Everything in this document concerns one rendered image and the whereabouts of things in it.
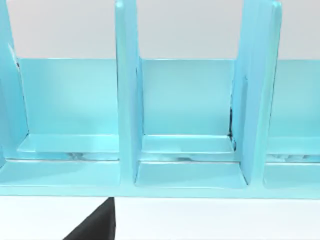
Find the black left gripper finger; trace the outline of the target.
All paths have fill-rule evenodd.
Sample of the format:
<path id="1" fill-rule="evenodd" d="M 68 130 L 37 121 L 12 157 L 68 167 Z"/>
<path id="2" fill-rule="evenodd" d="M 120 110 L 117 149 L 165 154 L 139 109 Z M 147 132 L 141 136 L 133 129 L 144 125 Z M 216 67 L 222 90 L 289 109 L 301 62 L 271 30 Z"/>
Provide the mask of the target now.
<path id="1" fill-rule="evenodd" d="M 115 199 L 109 197 L 63 240 L 115 240 Z"/>

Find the light blue rack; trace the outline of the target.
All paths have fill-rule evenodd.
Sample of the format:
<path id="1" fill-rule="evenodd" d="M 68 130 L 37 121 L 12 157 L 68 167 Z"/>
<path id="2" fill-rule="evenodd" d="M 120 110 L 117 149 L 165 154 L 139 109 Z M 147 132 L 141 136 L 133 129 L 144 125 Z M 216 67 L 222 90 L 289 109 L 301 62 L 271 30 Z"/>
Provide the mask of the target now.
<path id="1" fill-rule="evenodd" d="M 244 0 L 237 56 L 19 57 L 0 0 L 0 196 L 320 200 L 320 58 L 279 59 L 282 0 Z"/>

